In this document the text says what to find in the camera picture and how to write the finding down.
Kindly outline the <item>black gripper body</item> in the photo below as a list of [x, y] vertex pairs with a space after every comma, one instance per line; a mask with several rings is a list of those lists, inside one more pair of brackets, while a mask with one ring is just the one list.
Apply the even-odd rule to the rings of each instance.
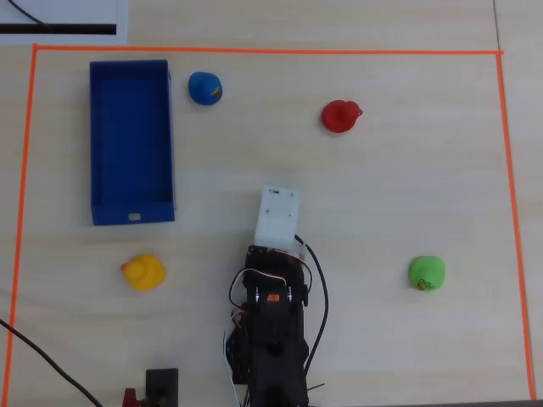
[[309, 266], [299, 257], [282, 250], [256, 245], [249, 246], [244, 266], [279, 276], [286, 283], [305, 283], [305, 276], [309, 275]]

